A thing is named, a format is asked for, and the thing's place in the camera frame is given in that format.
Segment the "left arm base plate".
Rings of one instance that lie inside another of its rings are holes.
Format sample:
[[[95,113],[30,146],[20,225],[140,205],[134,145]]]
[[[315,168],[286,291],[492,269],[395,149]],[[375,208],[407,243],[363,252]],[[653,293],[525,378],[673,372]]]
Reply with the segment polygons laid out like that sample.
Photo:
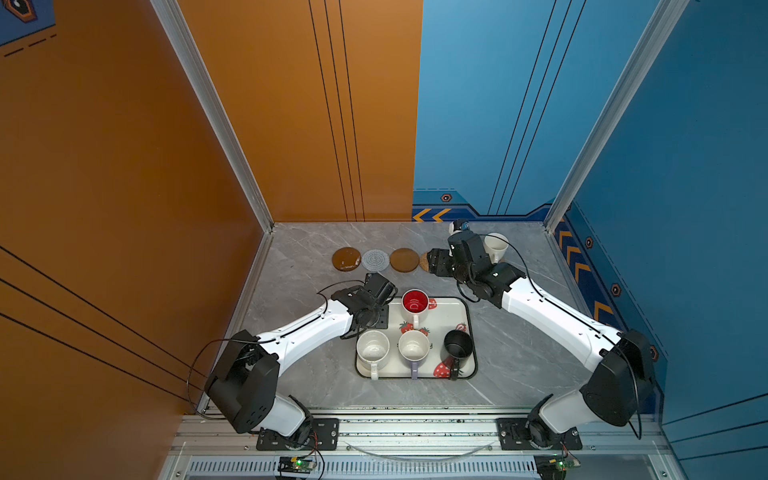
[[[315,418],[312,420],[308,437],[299,442],[297,438],[286,438],[277,432],[262,429],[258,433],[258,451],[299,450],[309,451],[317,447],[320,451],[334,451],[339,438],[338,418]]]

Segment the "plain white mug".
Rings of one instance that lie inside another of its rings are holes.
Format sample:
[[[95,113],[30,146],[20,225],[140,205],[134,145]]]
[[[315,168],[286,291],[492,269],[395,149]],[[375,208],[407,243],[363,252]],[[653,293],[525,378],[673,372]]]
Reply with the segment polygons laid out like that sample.
[[[483,236],[483,247],[493,264],[498,264],[509,247],[508,239],[500,233]]]

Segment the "dark scratched wooden coaster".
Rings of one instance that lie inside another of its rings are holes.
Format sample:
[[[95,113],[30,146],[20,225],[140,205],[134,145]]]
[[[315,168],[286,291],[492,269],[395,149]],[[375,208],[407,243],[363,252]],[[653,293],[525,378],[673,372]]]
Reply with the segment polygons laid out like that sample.
[[[342,247],[336,250],[331,258],[333,267],[341,272],[350,272],[361,264],[362,255],[354,247]]]

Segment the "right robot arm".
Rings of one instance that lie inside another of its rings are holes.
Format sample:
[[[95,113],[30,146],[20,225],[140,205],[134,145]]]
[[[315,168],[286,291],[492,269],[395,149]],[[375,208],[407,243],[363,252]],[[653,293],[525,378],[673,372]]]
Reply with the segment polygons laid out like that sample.
[[[602,421],[643,433],[640,420],[655,390],[651,344],[637,330],[621,331],[594,320],[550,295],[533,280],[528,267],[495,262],[485,249],[488,235],[456,230],[445,249],[426,255],[429,273],[467,287],[475,300],[488,301],[529,324],[568,350],[590,372],[581,387],[559,397],[549,395],[528,414],[531,443],[548,449],[568,431]]]

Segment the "white mug red inside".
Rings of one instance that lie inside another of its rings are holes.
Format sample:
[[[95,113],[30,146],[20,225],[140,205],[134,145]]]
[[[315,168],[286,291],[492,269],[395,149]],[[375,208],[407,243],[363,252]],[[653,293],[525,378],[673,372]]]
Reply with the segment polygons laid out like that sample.
[[[404,319],[410,323],[415,330],[422,328],[424,319],[429,311],[429,296],[423,290],[411,289],[403,294],[401,305]]]

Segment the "grey blue rope coaster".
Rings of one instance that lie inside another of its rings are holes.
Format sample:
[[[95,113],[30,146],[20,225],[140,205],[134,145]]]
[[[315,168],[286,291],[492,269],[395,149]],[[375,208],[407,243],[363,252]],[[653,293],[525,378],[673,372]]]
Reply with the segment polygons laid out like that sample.
[[[382,250],[371,249],[362,254],[361,264],[369,272],[378,273],[390,266],[390,257]]]

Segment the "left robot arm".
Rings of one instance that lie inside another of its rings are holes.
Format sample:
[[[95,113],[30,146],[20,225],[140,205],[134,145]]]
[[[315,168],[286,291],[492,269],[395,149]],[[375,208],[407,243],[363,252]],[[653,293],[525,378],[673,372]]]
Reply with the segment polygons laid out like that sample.
[[[378,321],[397,287],[379,273],[333,293],[309,314],[272,331],[242,330],[221,342],[222,354],[204,388],[207,397],[238,434],[270,430],[302,444],[313,417],[295,397],[277,392],[280,376],[325,343],[353,338]]]

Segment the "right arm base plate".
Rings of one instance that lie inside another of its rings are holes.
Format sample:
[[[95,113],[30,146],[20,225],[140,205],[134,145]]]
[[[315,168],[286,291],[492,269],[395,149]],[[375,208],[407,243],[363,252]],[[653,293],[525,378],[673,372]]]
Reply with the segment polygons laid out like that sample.
[[[500,418],[496,420],[499,442],[503,450],[569,450],[583,448],[576,428],[565,433],[554,433],[543,423],[524,418]]]

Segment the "woven rattan round coaster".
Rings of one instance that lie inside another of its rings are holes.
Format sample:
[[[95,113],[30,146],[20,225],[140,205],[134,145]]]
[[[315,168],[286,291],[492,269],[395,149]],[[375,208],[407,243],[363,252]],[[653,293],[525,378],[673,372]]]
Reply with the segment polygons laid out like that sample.
[[[428,253],[425,252],[420,256],[419,266],[425,272],[429,272],[429,259]]]

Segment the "brown round wooden coaster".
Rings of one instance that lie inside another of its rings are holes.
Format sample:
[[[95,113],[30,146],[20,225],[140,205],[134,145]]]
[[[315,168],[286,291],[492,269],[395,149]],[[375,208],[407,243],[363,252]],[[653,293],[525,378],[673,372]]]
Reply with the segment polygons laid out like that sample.
[[[390,255],[391,267],[400,273],[409,273],[420,265],[420,255],[410,248],[399,248]]]

